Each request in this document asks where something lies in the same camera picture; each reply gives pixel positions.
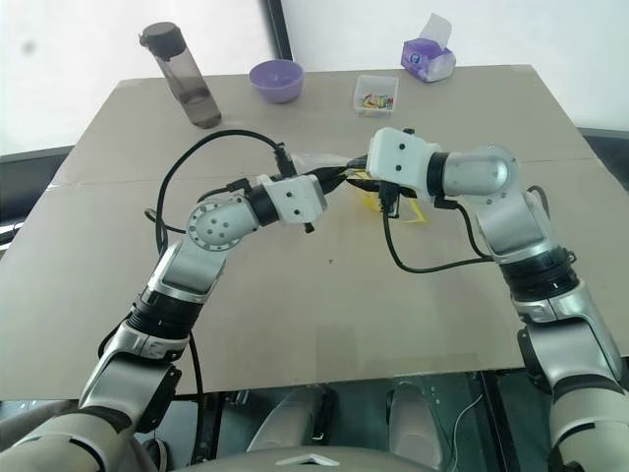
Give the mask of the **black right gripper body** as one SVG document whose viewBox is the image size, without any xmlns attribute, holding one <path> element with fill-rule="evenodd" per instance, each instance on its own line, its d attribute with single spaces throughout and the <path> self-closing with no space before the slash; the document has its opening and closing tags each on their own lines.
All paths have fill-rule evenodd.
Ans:
<svg viewBox="0 0 629 472">
<path fill-rule="evenodd" d="M 398 216 L 400 198 L 415 199 L 417 197 L 416 192 L 412 189 L 400 187 L 397 184 L 390 182 L 380 182 L 378 190 L 378 198 L 380 207 L 383 212 L 388 216 Z"/>
</svg>

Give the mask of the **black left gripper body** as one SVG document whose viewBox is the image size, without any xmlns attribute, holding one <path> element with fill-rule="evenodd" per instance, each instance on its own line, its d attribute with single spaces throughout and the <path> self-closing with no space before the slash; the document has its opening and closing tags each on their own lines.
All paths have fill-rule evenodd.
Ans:
<svg viewBox="0 0 629 472">
<path fill-rule="evenodd" d="M 343 183 L 343 168 L 320 167 L 314 170 L 314 176 L 316 177 L 322 192 L 327 195 Z"/>
</svg>

